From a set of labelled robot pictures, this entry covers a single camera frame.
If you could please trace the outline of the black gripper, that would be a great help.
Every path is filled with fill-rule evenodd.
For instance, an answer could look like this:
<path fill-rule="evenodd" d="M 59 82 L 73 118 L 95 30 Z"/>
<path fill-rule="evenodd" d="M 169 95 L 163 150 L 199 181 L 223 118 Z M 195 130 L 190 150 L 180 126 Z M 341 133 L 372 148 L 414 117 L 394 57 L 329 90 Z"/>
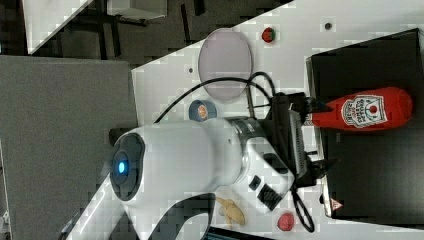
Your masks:
<path fill-rule="evenodd" d="M 338 158 L 311 161 L 304 147 L 302 125 L 307 114 L 331 112 L 332 108 L 304 93 L 277 93 L 271 98 L 268 119 L 271 121 L 272 144 L 283 163 L 294 174 L 297 188 L 314 186 Z"/>

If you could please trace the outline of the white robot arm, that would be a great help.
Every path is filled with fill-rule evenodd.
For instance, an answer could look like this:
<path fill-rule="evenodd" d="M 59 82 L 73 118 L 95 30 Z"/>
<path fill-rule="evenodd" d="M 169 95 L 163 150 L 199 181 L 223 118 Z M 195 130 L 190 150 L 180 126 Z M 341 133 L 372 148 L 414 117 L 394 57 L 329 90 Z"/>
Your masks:
<path fill-rule="evenodd" d="M 278 93 L 269 106 L 263 119 L 165 121 L 122 134 L 60 240 L 108 240 L 123 215 L 139 240 L 204 240 L 217 205 L 272 213 L 307 171 L 306 116 L 330 108 L 301 93 Z"/>

